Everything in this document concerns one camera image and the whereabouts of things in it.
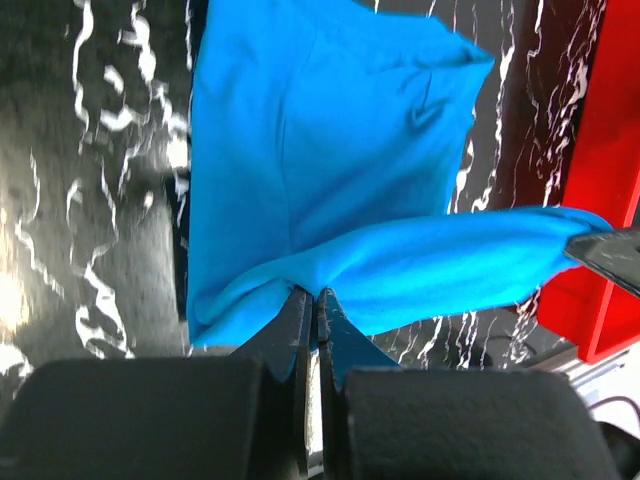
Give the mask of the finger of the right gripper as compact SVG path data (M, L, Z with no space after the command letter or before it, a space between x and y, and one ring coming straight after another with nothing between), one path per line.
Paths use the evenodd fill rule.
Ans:
M574 236L568 241L564 253L634 297L639 297L638 228Z

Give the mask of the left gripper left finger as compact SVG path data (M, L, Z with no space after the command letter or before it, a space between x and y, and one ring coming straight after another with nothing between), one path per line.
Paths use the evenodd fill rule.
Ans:
M5 479L304 479L312 297L226 356L59 360L1 426Z

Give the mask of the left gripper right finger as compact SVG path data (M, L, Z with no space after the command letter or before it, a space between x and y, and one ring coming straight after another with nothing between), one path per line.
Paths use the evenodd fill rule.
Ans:
M600 427L561 376L406 370L317 301L328 479L615 479Z

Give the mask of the blue t-shirt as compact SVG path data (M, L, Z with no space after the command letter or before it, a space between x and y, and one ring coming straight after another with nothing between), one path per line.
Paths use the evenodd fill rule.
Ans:
M376 335L526 300L598 215L448 212L494 65L425 15L353 1L213 1L191 108L186 318L244 343L295 288Z

